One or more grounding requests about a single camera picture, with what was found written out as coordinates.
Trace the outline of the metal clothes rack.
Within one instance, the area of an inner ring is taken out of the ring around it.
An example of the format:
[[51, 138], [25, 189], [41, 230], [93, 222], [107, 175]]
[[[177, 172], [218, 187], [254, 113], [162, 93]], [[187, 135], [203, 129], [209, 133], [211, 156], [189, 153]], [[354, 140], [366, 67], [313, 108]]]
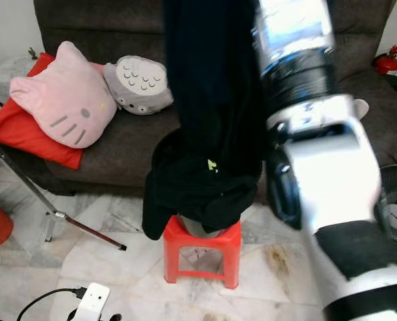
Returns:
[[112, 245], [119, 251], [126, 251], [128, 247], [125, 244], [122, 244], [115, 239], [110, 238], [104, 233], [98, 231], [97, 229], [92, 229], [92, 227], [87, 226], [86, 224], [80, 223], [66, 212], [58, 210], [55, 205], [52, 204], [51, 201], [41, 192], [41, 189], [22, 171], [21, 168], [17, 165], [17, 163], [9, 158], [9, 155], [4, 152], [3, 148], [0, 147], [0, 159], [6, 164], [6, 166], [13, 172], [16, 177], [36, 196], [37, 200], [46, 208], [45, 212], [45, 242], [53, 241], [55, 226], [57, 223], [66, 223], [72, 227], [76, 227], [76, 229], [80, 229], [88, 235], [97, 237], [104, 241], [107, 244]]

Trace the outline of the pink cat face pillow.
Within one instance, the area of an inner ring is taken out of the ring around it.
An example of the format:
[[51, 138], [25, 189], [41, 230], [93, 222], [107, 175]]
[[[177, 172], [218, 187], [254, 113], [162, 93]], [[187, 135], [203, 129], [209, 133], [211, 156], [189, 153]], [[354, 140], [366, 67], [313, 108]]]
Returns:
[[117, 111], [101, 66], [92, 64], [70, 41], [35, 76], [15, 77], [9, 97], [41, 130], [64, 146], [82, 149], [97, 141]]

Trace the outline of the red fire extinguisher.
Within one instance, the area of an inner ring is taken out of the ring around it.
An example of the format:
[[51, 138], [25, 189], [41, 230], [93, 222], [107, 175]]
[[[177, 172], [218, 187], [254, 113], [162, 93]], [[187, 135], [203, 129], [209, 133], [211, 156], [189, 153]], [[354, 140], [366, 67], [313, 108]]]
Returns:
[[393, 45], [388, 51], [378, 54], [372, 60], [372, 66], [379, 74], [397, 76], [397, 45]]

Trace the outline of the dark brown sofa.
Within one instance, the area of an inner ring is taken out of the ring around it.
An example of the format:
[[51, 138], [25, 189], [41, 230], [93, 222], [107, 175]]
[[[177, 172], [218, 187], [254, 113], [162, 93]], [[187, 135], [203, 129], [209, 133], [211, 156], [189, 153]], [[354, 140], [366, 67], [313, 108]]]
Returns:
[[[164, 61], [164, 0], [33, 0], [43, 44], [63, 41], [90, 62], [125, 55]], [[381, 166], [397, 165], [397, 92], [372, 67], [394, 0], [329, 0], [336, 74], [344, 92], [370, 105], [362, 119]], [[49, 189], [80, 193], [140, 193], [153, 150], [179, 125], [174, 109], [152, 116], [119, 111], [78, 169], [47, 162]]]

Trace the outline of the large black garment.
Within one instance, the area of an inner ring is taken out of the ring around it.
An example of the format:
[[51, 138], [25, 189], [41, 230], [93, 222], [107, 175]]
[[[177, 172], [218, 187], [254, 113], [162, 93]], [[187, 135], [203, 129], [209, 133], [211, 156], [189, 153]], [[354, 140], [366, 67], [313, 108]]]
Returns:
[[259, 177], [265, 112], [253, 51], [253, 0], [164, 0], [166, 67], [180, 152]]

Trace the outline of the side table with grey cloth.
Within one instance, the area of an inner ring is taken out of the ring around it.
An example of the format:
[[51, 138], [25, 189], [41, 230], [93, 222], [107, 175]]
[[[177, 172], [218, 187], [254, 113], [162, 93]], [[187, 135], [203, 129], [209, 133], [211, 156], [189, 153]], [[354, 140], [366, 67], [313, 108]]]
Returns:
[[0, 103], [9, 100], [10, 80], [15, 77], [26, 77], [36, 60], [28, 56], [15, 56], [0, 65]]

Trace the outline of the grey Totoro plush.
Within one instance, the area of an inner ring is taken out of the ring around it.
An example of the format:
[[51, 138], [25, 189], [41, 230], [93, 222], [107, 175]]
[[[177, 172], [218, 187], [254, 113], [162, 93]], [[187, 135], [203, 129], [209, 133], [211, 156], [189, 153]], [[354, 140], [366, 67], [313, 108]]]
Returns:
[[102, 73], [118, 107], [131, 114], [153, 115], [174, 103], [167, 70], [160, 62], [122, 56], [115, 64], [105, 64]]

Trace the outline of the red cushion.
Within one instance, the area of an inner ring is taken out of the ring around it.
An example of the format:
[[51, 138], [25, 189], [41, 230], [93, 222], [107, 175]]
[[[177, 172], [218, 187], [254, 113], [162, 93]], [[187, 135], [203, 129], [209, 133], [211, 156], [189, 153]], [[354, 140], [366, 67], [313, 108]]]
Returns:
[[0, 109], [0, 143], [70, 169], [79, 169], [82, 161], [82, 149], [52, 140], [12, 98]]

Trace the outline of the black clothes pile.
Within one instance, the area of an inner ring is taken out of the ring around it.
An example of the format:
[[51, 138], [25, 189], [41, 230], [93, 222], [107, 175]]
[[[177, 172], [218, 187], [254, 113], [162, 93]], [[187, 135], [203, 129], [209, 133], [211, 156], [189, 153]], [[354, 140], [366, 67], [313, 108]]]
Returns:
[[259, 153], [213, 159], [193, 150], [182, 129], [169, 132], [155, 147], [144, 183], [144, 235], [160, 239], [174, 216], [207, 233], [228, 229], [253, 204], [262, 169]]

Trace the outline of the red plastic stool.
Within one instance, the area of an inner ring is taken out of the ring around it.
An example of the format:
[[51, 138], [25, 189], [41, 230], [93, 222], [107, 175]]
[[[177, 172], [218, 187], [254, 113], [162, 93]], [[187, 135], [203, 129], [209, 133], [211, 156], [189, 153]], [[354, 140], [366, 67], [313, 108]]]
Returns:
[[[214, 238], [201, 238], [190, 235], [185, 227], [174, 216], [165, 227], [164, 235], [164, 279], [175, 284], [181, 276], [210, 278], [223, 281], [228, 290], [239, 286], [239, 254], [241, 253], [241, 224], [236, 223]], [[180, 249], [183, 247], [205, 247], [215, 249], [223, 255], [223, 272], [215, 274], [199, 270], [180, 269]]]

